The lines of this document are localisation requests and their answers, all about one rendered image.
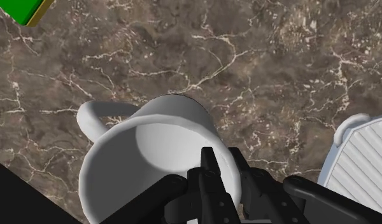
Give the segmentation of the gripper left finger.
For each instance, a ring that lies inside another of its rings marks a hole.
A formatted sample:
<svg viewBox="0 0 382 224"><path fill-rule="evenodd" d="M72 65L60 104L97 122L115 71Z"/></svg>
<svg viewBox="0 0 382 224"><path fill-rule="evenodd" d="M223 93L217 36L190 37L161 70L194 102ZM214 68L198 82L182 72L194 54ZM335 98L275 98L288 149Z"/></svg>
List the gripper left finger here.
<svg viewBox="0 0 382 224"><path fill-rule="evenodd" d="M201 165L187 177L168 174L101 224L240 224L211 147L201 149Z"/></svg>

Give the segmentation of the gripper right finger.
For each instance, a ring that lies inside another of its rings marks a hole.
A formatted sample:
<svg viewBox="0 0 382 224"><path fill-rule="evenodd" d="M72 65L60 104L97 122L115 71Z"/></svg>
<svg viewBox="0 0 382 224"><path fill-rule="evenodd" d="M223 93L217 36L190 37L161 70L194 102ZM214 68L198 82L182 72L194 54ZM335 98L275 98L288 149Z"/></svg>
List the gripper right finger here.
<svg viewBox="0 0 382 224"><path fill-rule="evenodd" d="M266 170L250 167L230 147L241 175L241 203L247 220L272 224L382 224L382 214L300 176L276 181Z"/></svg>

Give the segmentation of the white mug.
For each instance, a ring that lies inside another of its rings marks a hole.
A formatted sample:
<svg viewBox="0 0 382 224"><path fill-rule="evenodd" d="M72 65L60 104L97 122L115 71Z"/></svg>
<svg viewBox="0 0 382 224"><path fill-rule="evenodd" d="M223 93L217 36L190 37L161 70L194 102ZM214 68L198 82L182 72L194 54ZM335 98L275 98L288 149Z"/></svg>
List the white mug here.
<svg viewBox="0 0 382 224"><path fill-rule="evenodd" d="M233 203L240 203L236 163L211 116L194 99L161 95L142 107L88 101L80 106L76 119L92 141L78 187L90 224L100 224L165 175L185 176L200 166L203 147L213 149L224 187Z"/></svg>

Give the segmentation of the white ribbed lid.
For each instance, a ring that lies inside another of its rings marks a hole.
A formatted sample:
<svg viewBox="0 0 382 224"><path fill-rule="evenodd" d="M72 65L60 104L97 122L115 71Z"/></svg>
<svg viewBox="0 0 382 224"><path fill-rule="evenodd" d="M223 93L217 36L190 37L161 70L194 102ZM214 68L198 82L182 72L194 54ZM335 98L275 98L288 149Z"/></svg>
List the white ribbed lid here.
<svg viewBox="0 0 382 224"><path fill-rule="evenodd" d="M338 126L318 184L382 214L382 115L359 113Z"/></svg>

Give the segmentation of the green box with yellow edge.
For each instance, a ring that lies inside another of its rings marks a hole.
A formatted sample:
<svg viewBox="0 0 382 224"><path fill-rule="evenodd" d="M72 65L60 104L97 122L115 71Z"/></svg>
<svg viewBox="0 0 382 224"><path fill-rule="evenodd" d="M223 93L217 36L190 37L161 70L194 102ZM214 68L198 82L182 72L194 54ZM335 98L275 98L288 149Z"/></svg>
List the green box with yellow edge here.
<svg viewBox="0 0 382 224"><path fill-rule="evenodd" d="M35 27L54 0L0 0L0 8L18 24Z"/></svg>

